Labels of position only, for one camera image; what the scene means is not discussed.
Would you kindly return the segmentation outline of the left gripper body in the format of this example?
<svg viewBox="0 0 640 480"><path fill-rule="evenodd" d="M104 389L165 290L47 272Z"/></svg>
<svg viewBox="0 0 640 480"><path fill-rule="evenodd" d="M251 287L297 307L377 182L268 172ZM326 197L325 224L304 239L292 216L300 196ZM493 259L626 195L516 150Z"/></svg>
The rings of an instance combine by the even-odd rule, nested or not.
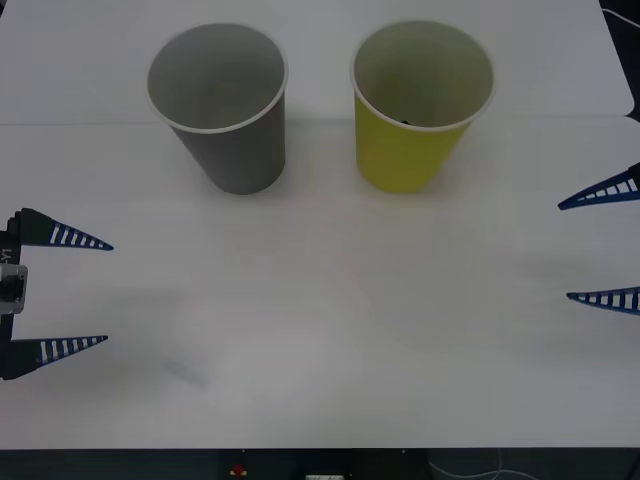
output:
<svg viewBox="0 0 640 480"><path fill-rule="evenodd" d="M15 236L1 232L1 350L8 345L16 313L22 310L21 246Z"/></svg>

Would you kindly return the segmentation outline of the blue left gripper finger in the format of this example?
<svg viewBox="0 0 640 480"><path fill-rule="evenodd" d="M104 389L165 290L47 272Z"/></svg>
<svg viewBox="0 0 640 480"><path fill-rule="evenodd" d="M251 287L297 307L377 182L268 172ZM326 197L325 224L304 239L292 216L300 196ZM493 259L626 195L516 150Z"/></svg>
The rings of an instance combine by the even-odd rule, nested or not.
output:
<svg viewBox="0 0 640 480"><path fill-rule="evenodd" d="M106 335L11 340L2 357L1 379L20 378L108 340Z"/></svg>
<svg viewBox="0 0 640 480"><path fill-rule="evenodd" d="M113 251L109 243L30 208L16 211L7 229L21 245Z"/></svg>

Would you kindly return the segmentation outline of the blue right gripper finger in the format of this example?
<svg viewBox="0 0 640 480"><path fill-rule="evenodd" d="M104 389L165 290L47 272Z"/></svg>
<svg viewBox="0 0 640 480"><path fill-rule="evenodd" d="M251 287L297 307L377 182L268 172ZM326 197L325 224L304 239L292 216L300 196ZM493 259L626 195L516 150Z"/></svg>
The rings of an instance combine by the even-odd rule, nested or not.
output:
<svg viewBox="0 0 640 480"><path fill-rule="evenodd" d="M569 210L608 203L639 200L639 164L624 172L577 192L558 204L560 210Z"/></svg>
<svg viewBox="0 0 640 480"><path fill-rule="evenodd" d="M566 297L577 303L630 315L640 315L639 287L621 289L569 292Z"/></svg>

